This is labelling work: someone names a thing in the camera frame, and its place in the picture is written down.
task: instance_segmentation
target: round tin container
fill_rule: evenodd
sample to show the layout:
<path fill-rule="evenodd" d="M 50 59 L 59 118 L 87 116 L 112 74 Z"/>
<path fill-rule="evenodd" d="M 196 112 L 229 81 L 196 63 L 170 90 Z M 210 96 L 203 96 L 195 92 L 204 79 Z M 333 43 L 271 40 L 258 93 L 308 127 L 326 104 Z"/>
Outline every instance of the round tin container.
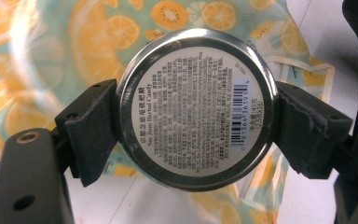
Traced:
<path fill-rule="evenodd" d="M 277 90 L 260 56 L 226 33 L 190 29 L 150 43 L 117 87 L 117 135 L 160 184 L 224 187 L 250 173 L 273 135 Z"/>

